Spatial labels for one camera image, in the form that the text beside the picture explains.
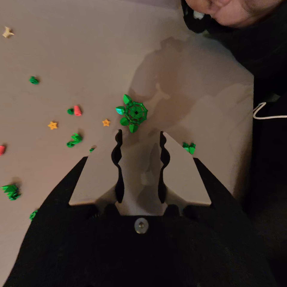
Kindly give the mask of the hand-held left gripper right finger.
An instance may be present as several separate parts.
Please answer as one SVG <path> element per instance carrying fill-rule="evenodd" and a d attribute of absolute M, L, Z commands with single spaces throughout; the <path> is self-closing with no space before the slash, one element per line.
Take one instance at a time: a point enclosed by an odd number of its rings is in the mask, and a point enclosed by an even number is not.
<path fill-rule="evenodd" d="M 160 132 L 161 169 L 158 197 L 161 204 L 176 205 L 182 213 L 187 206 L 211 205 L 193 156 L 169 134 Z"/>

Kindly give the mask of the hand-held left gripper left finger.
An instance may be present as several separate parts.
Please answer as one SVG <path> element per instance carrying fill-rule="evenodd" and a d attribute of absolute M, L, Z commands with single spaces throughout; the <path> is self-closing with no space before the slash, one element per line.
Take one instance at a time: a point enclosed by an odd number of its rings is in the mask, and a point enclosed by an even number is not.
<path fill-rule="evenodd" d="M 104 138 L 92 151 L 70 198 L 70 206 L 93 204 L 104 210 L 108 204 L 122 203 L 124 180 L 119 162 L 122 158 L 122 130 Z"/>

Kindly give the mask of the green toy leaf pair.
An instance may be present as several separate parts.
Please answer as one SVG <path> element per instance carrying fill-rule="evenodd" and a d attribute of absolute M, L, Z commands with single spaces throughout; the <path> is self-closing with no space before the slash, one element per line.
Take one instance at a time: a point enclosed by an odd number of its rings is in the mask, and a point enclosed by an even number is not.
<path fill-rule="evenodd" d="M 188 151 L 191 155 L 193 155 L 195 153 L 195 150 L 196 150 L 196 144 L 195 143 L 188 144 L 186 142 L 183 142 L 182 147 L 186 151 Z"/>

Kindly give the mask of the person's black jacket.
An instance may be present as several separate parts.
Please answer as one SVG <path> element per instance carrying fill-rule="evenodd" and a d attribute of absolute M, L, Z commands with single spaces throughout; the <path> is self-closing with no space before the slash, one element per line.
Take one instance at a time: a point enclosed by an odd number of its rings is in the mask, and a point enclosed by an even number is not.
<path fill-rule="evenodd" d="M 226 27 L 181 1 L 189 30 L 207 32 L 254 76 L 249 189 L 242 207 L 266 246 L 276 286 L 286 286 L 287 3 L 242 28 Z"/>

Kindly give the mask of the green toy sprout piece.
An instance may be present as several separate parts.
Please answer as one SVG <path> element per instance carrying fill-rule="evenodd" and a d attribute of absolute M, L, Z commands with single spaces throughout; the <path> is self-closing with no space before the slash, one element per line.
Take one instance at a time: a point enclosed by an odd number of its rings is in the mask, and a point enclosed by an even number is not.
<path fill-rule="evenodd" d="M 81 143 L 83 140 L 83 137 L 80 135 L 80 134 L 77 134 L 77 133 L 73 133 L 73 135 L 71 136 L 71 141 L 67 142 L 66 143 L 66 146 L 68 148 L 72 148 L 74 147 L 75 145 Z"/>

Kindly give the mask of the green toy grass piece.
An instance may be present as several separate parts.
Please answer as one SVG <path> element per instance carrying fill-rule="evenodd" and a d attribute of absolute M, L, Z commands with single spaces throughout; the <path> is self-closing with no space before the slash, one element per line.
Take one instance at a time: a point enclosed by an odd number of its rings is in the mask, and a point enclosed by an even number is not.
<path fill-rule="evenodd" d="M 1 186 L 0 189 L 2 189 L 4 193 L 6 193 L 10 201 L 17 200 L 21 196 L 19 188 L 15 184 Z"/>

